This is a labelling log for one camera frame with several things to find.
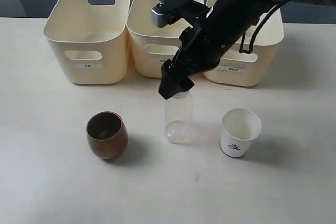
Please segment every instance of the plastic bottle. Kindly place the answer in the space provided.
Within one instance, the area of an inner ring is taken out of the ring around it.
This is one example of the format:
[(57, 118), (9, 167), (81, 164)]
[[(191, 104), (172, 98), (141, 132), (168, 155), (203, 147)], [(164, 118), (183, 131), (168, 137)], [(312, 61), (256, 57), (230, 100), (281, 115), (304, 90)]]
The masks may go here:
[(181, 144), (190, 135), (193, 116), (193, 99), (190, 93), (178, 93), (166, 101), (164, 106), (164, 135), (168, 141)]

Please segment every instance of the table surface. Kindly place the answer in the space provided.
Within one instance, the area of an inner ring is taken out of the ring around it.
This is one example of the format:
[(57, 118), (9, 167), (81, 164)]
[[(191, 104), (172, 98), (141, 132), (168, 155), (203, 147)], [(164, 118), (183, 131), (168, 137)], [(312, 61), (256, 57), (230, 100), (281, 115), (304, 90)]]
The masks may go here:
[[(70, 83), (43, 35), (45, 19), (0, 18), (1, 223), (334, 223), (336, 25), (285, 24), (254, 88), (194, 79), (194, 132), (163, 136), (159, 80)], [(264, 129), (249, 152), (219, 148), (221, 119), (247, 107)], [(100, 111), (119, 113), (129, 145), (102, 161), (86, 140)]]

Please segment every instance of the paper cup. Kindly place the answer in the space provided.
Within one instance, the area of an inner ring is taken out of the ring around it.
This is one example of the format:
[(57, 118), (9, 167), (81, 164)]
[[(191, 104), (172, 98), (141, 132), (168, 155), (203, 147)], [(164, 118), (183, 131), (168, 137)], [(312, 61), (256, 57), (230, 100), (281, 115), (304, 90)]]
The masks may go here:
[(244, 156), (262, 129), (260, 118), (251, 110), (234, 108), (223, 117), (221, 148), (229, 157)]

